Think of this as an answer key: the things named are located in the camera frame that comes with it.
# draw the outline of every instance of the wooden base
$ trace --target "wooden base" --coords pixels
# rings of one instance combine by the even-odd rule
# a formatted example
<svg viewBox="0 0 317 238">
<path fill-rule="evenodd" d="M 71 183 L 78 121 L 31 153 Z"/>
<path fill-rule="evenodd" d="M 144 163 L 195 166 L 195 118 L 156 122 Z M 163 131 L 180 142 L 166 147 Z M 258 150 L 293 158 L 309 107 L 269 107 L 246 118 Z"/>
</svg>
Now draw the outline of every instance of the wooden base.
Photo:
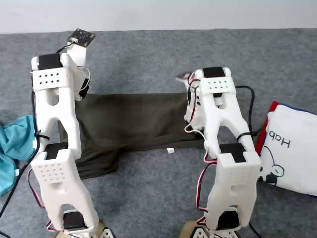
<svg viewBox="0 0 317 238">
<path fill-rule="evenodd" d="M 97 236 L 98 237 L 106 237 L 106 238 L 112 238 L 112 233 L 109 229 L 106 229 L 107 231 L 104 231 L 106 228 L 106 225 L 102 220 L 99 220 L 98 228 L 97 228 Z M 66 235 L 64 232 L 59 232 L 55 238 L 74 238 L 71 235 Z"/>
<path fill-rule="evenodd" d="M 205 230 L 204 227 L 202 226 L 198 226 L 196 224 L 196 221 L 188 221 L 186 222 L 186 224 L 184 225 L 181 233 L 179 234 L 178 238 L 191 238 L 193 237 L 193 234 L 194 234 L 194 230 L 196 228 L 202 228 L 204 230 L 204 232 L 207 234 L 207 237 L 209 237 L 209 234 L 208 232 Z"/>
</svg>

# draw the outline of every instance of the dark green cloth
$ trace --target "dark green cloth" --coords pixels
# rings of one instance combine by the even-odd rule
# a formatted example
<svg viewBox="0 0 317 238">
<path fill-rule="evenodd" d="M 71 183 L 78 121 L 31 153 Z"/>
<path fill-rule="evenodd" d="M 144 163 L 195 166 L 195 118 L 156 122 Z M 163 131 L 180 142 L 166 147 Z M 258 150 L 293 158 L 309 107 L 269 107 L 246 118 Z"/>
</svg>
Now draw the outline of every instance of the dark green cloth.
<svg viewBox="0 0 317 238">
<path fill-rule="evenodd" d="M 176 94 L 88 94 L 76 102 L 82 156 L 76 161 L 82 179 L 114 171 L 122 152 L 202 147 L 186 134 L 187 98 Z M 60 128 L 61 141 L 67 140 Z"/>
</svg>

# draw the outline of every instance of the black cable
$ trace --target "black cable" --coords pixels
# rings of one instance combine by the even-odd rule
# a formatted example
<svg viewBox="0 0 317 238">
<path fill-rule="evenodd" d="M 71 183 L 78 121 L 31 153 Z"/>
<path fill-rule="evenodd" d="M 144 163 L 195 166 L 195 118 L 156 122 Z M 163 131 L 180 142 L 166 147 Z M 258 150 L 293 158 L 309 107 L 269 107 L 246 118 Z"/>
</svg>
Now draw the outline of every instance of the black cable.
<svg viewBox="0 0 317 238">
<path fill-rule="evenodd" d="M 244 135 L 250 135 L 250 136 L 253 136 L 253 134 L 251 132 L 244 132 L 242 134 L 240 134 L 238 137 L 237 137 L 237 142 L 239 142 L 239 139 L 244 136 Z"/>
<path fill-rule="evenodd" d="M 254 103 L 254 99 L 255 99 L 255 93 L 253 88 L 251 88 L 248 85 L 240 85 L 240 86 L 236 86 L 236 88 L 247 88 L 251 91 L 251 101 L 250 101 L 250 107 L 249 107 L 249 115 L 248 115 L 248 126 L 249 126 L 249 131 L 252 131 L 252 109 L 253 109 L 253 103 Z"/>
<path fill-rule="evenodd" d="M 10 236 L 8 236 L 6 233 L 3 233 L 2 231 L 0 231 L 0 235 L 6 237 L 6 238 L 11 238 Z"/>
<path fill-rule="evenodd" d="M 251 222 L 249 222 L 249 227 L 257 235 L 258 238 L 262 238 L 262 236 L 257 232 L 257 230 L 252 226 Z"/>
<path fill-rule="evenodd" d="M 58 54 L 58 53 L 60 53 L 60 52 L 62 52 L 64 49 L 66 49 L 66 48 L 68 48 L 68 47 L 70 47 L 71 45 L 73 45 L 74 44 L 74 42 L 72 42 L 72 43 L 70 43 L 69 45 L 67 45 L 67 46 L 63 46 L 62 48 L 60 48 L 58 51 L 56 51 L 56 54 Z"/>
<path fill-rule="evenodd" d="M 36 122 L 36 110 L 35 110 L 35 93 L 34 91 L 32 90 L 32 97 L 31 97 L 31 102 L 32 102 L 32 111 L 33 111 L 33 125 L 34 125 L 34 131 L 35 131 L 35 139 L 36 139 L 36 142 L 37 142 L 37 146 L 36 146 L 36 149 L 34 150 L 33 154 L 31 155 L 31 157 L 29 158 L 29 160 L 24 164 L 24 166 L 22 167 L 21 171 L 20 171 L 20 174 L 18 175 L 18 177 L 16 178 L 16 181 L 12 187 L 12 190 L 8 196 L 8 198 L 6 199 L 4 205 L 2 206 L 2 209 L 0 211 L 0 218 L 2 217 L 7 205 L 9 204 L 14 192 L 15 192 L 15 189 L 17 188 L 18 186 L 18 183 L 24 173 L 24 171 L 26 170 L 26 168 L 29 166 L 29 164 L 31 163 L 31 161 L 34 159 L 34 157 L 36 156 L 36 154 L 38 153 L 39 149 L 40 149 L 40 137 L 39 137 L 39 132 L 38 132 L 38 126 L 37 126 L 37 122 Z M 8 236 L 7 234 L 3 233 L 0 231 L 0 235 L 4 236 L 4 237 L 7 237 L 7 238 L 10 238 L 10 236 Z"/>
<path fill-rule="evenodd" d="M 251 88 L 250 86 L 247 86 L 247 85 L 236 86 L 236 88 L 247 88 L 251 91 L 251 101 L 250 101 L 249 115 L 248 115 L 248 126 L 249 126 L 250 132 L 244 132 L 244 133 L 240 134 L 237 137 L 237 142 L 239 142 L 239 139 L 244 135 L 251 135 L 252 137 L 256 136 L 263 129 L 263 127 L 260 127 L 257 131 L 252 131 L 252 109 L 253 109 L 253 104 L 254 104 L 254 99 L 255 99 L 254 89 Z M 262 238 L 262 236 L 252 226 L 251 222 L 249 222 L 249 227 L 257 235 L 258 238 Z"/>
</svg>

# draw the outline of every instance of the white wire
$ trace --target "white wire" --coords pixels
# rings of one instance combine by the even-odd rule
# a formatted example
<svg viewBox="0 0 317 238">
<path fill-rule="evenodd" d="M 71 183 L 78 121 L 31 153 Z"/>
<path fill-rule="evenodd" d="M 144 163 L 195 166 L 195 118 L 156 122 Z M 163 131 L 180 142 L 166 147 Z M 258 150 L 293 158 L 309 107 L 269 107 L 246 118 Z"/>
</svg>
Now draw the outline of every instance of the white wire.
<svg viewBox="0 0 317 238">
<path fill-rule="evenodd" d="M 80 91 L 83 91 L 85 88 L 87 88 L 88 84 L 90 83 L 90 77 L 91 76 L 90 76 L 90 70 L 87 67 L 78 66 L 77 68 L 84 68 L 88 72 L 88 82 L 86 83 L 85 87 L 83 87 L 82 89 L 79 90 L 79 92 L 80 92 Z"/>
</svg>

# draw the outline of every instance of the red wire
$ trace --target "red wire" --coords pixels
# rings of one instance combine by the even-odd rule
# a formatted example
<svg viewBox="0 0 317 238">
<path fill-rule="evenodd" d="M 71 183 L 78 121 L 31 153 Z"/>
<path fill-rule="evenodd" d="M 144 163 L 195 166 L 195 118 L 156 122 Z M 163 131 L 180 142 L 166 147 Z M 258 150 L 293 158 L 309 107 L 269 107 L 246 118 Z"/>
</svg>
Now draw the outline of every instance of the red wire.
<svg viewBox="0 0 317 238">
<path fill-rule="evenodd" d="M 203 178 L 204 178 L 204 175 L 205 175 L 205 172 L 207 170 L 207 168 L 210 166 L 210 165 L 217 165 L 217 162 L 211 162 L 211 163 L 208 163 L 207 166 L 203 169 L 203 171 L 201 172 L 200 176 L 199 176 L 199 179 L 198 179 L 198 183 L 197 183 L 197 193 L 196 193 L 196 207 L 201 210 L 201 211 L 204 211 L 204 212 L 208 212 L 208 210 L 206 208 L 201 208 L 199 207 L 199 203 L 200 203 L 200 193 L 201 193 L 201 185 L 202 185 L 202 181 L 203 181 Z"/>
</svg>

